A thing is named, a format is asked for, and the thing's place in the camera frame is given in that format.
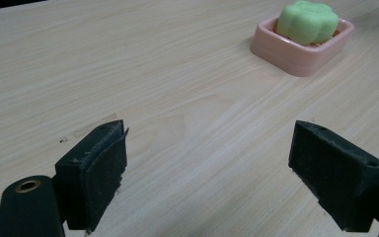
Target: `soap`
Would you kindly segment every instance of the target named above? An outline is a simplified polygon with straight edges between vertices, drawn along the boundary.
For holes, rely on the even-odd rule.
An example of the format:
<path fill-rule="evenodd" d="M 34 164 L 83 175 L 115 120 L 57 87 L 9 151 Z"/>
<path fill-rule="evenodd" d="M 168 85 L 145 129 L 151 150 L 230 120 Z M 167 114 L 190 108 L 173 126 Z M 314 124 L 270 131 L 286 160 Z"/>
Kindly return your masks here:
<path fill-rule="evenodd" d="M 275 30 L 290 40 L 308 45 L 329 40 L 338 23 L 339 18 L 330 6 L 297 1 L 282 10 Z"/>

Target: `pink soap dish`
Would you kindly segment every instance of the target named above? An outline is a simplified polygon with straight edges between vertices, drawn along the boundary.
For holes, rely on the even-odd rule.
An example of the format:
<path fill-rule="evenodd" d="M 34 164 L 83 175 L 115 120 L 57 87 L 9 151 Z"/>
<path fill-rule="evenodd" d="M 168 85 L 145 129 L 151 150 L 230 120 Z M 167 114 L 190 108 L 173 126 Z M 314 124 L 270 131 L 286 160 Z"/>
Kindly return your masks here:
<path fill-rule="evenodd" d="M 251 52 L 287 73 L 306 77 L 319 70 L 342 51 L 353 31 L 353 24 L 340 19 L 332 38 L 319 45 L 303 46 L 274 32 L 278 16 L 260 22 Z"/>

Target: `metal ring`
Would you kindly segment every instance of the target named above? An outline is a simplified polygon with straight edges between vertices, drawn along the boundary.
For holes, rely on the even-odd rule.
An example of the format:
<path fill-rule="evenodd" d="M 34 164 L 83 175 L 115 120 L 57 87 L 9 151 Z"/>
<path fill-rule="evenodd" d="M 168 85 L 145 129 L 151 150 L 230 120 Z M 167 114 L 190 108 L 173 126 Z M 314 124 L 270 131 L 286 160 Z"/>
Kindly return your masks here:
<path fill-rule="evenodd" d="M 27 193 L 35 190 L 36 188 L 38 188 L 39 185 L 41 185 L 40 180 L 24 181 L 15 188 L 15 192 L 19 194 Z"/>

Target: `light wood grain surface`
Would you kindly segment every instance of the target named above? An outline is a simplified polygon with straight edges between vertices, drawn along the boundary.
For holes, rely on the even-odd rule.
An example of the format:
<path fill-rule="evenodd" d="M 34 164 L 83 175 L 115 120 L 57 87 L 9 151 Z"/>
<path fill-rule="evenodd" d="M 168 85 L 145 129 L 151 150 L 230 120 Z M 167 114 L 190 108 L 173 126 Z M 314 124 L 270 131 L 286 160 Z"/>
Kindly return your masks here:
<path fill-rule="evenodd" d="M 287 163 L 297 119 L 379 158 L 379 1 L 322 1 L 355 31 L 307 78 L 249 51 L 256 24 L 290 2 L 0 9 L 0 197 L 124 119 L 128 167 L 93 236 L 377 236 L 376 221 L 369 234 L 340 231 Z"/>

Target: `black clamp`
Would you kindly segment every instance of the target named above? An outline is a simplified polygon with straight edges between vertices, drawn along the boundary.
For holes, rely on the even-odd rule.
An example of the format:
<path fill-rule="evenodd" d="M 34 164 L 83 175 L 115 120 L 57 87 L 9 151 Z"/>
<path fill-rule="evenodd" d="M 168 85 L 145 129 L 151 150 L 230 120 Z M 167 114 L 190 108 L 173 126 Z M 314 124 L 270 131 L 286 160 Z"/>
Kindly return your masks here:
<path fill-rule="evenodd" d="M 127 166 L 122 120 L 92 130 L 56 164 L 56 175 L 31 176 L 10 185 L 0 204 L 0 237 L 65 236 L 92 232 L 120 186 Z"/>
<path fill-rule="evenodd" d="M 295 124 L 288 166 L 340 229 L 368 232 L 379 221 L 379 159 L 325 127 Z"/>

